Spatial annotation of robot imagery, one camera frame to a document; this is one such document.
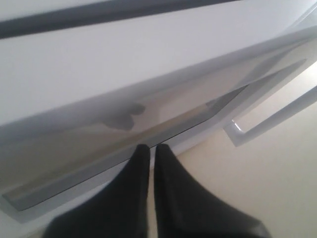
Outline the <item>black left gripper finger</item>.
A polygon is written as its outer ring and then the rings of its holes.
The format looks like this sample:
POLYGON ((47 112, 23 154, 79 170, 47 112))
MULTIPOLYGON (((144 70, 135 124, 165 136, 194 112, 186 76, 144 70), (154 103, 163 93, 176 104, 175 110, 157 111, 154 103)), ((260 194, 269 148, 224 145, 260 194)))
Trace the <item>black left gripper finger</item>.
POLYGON ((138 145, 122 171, 99 193, 56 217, 46 238, 146 238, 150 148, 138 145))

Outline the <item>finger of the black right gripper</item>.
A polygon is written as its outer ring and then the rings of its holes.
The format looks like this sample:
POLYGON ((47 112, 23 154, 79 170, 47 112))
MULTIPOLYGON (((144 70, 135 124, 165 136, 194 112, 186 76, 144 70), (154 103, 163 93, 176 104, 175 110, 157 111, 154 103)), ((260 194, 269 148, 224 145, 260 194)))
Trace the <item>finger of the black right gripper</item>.
POLYGON ((160 238, 265 238, 267 229, 200 185, 167 144, 156 147, 154 195, 160 238))

